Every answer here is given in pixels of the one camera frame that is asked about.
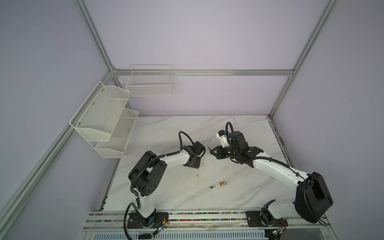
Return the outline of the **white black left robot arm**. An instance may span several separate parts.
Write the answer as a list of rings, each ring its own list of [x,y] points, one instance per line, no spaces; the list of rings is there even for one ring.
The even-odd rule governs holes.
[[[156,208],[152,194],[159,187],[161,179],[167,169],[177,166],[198,169],[206,148],[195,142],[191,146],[182,146],[172,153],[157,155],[147,151],[129,173],[130,191],[135,195],[138,214],[149,219]]]

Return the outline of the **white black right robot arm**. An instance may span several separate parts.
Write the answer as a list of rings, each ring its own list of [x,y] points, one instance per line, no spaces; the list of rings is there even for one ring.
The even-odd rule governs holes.
[[[244,135],[235,131],[221,130],[216,133],[220,145],[210,149],[218,160],[229,159],[240,165],[263,171],[287,186],[295,196],[286,200],[270,200],[263,205],[260,222],[269,227],[283,218],[302,218],[309,223],[320,223],[326,211],[333,205],[333,199],[322,175],[311,174],[290,167],[278,161],[258,147],[250,147]]]

